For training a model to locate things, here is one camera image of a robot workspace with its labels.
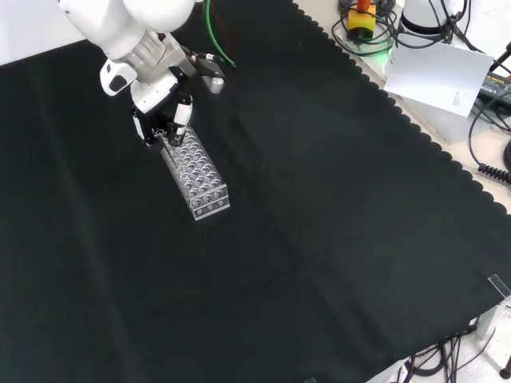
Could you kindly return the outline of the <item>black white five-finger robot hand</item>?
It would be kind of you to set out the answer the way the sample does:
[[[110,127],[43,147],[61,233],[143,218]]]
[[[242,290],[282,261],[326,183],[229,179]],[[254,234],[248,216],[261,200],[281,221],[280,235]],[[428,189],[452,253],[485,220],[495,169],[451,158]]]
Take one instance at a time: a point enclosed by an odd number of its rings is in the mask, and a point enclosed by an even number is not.
[[[125,64],[107,60],[100,71],[104,92],[114,97],[129,90],[129,111],[137,135],[148,147],[166,142],[182,145],[192,116],[192,96],[180,90],[180,82],[188,76],[178,67],[166,69],[152,83],[137,80],[135,70]]]

